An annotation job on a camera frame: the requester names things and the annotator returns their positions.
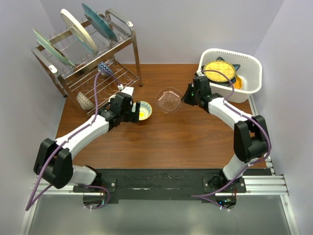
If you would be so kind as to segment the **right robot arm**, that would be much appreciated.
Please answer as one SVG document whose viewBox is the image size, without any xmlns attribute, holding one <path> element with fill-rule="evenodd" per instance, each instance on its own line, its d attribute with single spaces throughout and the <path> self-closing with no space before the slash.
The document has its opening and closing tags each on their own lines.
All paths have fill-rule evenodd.
<svg viewBox="0 0 313 235">
<path fill-rule="evenodd" d="M 266 158 L 270 153 L 271 143 L 264 117 L 249 115 L 231 105 L 220 94 L 212 93 L 205 76 L 195 77 L 181 100 L 218 117 L 233 130 L 234 156 L 220 170 L 219 176 L 211 179 L 221 191 L 230 192 L 235 187 L 235 180 L 250 165 L 258 162 L 261 157 Z"/>
</svg>

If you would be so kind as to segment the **clear glass plate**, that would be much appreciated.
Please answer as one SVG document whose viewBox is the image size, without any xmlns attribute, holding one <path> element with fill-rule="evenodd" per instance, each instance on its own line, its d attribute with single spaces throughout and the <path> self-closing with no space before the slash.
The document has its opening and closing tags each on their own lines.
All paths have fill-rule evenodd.
<svg viewBox="0 0 313 235">
<path fill-rule="evenodd" d="M 155 97 L 156 106 L 166 114 L 175 113 L 182 106 L 183 94 L 176 88 L 163 88 Z"/>
</svg>

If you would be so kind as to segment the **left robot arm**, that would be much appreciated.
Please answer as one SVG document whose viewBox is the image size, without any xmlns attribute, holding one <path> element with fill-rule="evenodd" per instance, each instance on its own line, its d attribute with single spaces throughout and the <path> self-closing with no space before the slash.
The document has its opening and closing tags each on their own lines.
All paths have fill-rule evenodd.
<svg viewBox="0 0 313 235">
<path fill-rule="evenodd" d="M 74 157 L 89 143 L 122 122 L 139 121 L 140 102 L 133 100 L 133 88 L 125 87 L 84 124 L 56 140 L 42 141 L 34 165 L 39 179 L 57 189 L 67 184 L 84 185 L 90 192 L 101 188 L 99 173 L 90 166 L 73 165 Z"/>
</svg>

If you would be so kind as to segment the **yellow patterned plate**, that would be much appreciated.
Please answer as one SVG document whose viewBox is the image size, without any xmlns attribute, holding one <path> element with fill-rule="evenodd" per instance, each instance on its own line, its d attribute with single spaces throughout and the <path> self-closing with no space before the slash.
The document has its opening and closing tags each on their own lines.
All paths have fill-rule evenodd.
<svg viewBox="0 0 313 235">
<path fill-rule="evenodd" d="M 215 60 L 203 67 L 204 75 L 211 81 L 224 83 L 236 76 L 234 66 L 226 61 Z"/>
</svg>

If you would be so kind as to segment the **black dish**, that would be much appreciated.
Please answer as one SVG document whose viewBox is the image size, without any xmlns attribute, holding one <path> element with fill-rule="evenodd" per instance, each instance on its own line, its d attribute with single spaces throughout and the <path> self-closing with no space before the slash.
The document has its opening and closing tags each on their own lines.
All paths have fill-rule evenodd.
<svg viewBox="0 0 313 235">
<path fill-rule="evenodd" d="M 226 60 L 224 60 L 222 57 L 218 57 L 216 60 L 222 60 L 222 61 L 226 61 Z M 233 66 L 234 66 L 234 68 L 235 68 L 235 70 L 236 70 L 236 76 L 237 76 L 237 70 L 241 67 L 241 65 L 239 65 L 239 64 L 232 64 Z M 236 81 L 236 77 L 235 78 L 233 78 L 232 80 L 230 80 L 231 81 L 231 83 L 233 84 L 235 81 Z M 230 87 L 231 85 L 230 85 L 230 83 L 227 81 L 227 82 L 224 82 L 224 83 L 217 83 L 217 82 L 213 82 L 213 81 L 211 81 L 212 83 L 215 83 L 215 84 L 218 84 L 218 85 L 222 85 L 222 86 L 227 86 L 227 87 Z"/>
</svg>

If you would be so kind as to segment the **orange polka dot plate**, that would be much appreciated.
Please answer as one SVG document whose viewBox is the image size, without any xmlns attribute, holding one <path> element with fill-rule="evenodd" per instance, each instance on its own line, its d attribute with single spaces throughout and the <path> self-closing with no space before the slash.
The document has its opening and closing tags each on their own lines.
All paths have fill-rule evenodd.
<svg viewBox="0 0 313 235">
<path fill-rule="evenodd" d="M 243 87 L 242 78 L 240 76 L 236 76 L 236 81 L 233 84 L 235 89 L 241 90 Z"/>
</svg>

